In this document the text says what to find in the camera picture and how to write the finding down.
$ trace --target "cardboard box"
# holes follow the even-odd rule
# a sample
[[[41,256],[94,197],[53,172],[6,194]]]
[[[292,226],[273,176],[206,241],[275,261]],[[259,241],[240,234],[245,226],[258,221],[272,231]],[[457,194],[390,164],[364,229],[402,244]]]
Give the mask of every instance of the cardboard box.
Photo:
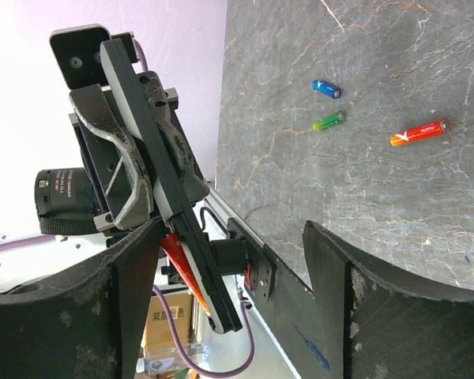
[[[193,296],[184,292],[167,295],[165,298],[171,309],[179,338],[183,345],[186,345],[190,338]],[[171,330],[168,327],[167,315],[156,296],[151,297],[149,302],[148,318],[144,330],[144,347],[146,351],[175,347]]]
[[[154,377],[150,377],[146,373],[135,373],[134,379],[154,379]]]

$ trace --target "white wall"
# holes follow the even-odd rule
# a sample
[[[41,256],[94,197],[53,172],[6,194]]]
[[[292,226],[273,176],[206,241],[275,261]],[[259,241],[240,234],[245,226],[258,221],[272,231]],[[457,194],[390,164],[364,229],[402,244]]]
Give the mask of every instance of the white wall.
[[[36,173],[79,167],[55,29],[134,31],[149,68],[179,93],[179,118],[206,178],[216,170],[225,0],[0,1],[0,231],[36,229]]]

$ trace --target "black strap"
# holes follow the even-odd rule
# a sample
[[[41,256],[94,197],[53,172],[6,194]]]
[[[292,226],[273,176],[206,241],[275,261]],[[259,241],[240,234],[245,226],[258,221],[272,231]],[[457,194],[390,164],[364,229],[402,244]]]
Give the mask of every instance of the black strap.
[[[43,235],[93,235],[98,233],[92,220],[64,220],[40,217]]]

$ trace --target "metal bracket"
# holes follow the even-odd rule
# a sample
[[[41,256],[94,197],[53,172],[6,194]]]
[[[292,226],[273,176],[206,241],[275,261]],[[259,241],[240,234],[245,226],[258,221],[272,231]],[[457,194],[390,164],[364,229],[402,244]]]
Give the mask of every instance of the metal bracket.
[[[261,304],[269,302],[276,280],[276,264],[274,252],[265,244],[260,246],[253,237],[234,218],[228,219],[230,238],[244,238],[248,244],[249,262],[251,267],[250,285],[254,293],[254,301]]]
[[[70,101],[76,115],[70,117],[71,121],[84,141],[83,154],[87,161],[93,161],[92,183],[107,199],[114,225],[124,231],[143,224],[153,211],[153,196],[149,174],[135,140],[111,112],[100,86],[73,90]],[[104,157],[112,157],[111,164]]]

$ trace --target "blue battery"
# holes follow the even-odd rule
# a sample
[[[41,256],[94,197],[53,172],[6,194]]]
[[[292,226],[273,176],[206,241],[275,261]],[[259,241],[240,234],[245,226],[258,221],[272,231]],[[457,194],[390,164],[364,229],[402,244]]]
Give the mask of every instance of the blue battery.
[[[342,89],[326,81],[313,81],[313,89],[330,96],[332,99],[339,99],[340,95],[342,95]]]

